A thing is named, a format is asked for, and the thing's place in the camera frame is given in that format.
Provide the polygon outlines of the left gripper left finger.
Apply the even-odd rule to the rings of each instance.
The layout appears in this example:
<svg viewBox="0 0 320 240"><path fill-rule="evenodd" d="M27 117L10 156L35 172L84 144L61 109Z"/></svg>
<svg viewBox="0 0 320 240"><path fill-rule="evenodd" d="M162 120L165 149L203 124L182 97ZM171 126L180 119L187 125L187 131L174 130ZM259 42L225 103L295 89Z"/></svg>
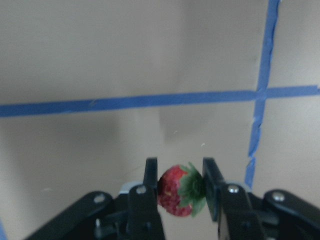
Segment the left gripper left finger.
<svg viewBox="0 0 320 240"><path fill-rule="evenodd" d="M164 240L158 211L158 160L145 162L142 181L127 182L117 197L92 191L43 224L28 240Z"/></svg>

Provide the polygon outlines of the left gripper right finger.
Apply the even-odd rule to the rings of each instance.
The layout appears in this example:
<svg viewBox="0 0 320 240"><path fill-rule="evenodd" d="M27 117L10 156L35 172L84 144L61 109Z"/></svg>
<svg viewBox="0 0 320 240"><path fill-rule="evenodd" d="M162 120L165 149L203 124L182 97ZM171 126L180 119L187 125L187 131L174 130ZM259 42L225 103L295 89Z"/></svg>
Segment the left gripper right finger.
<svg viewBox="0 0 320 240"><path fill-rule="evenodd" d="M206 202L220 240L318 240L320 209L283 190L262 198L226 181L212 157L202 161Z"/></svg>

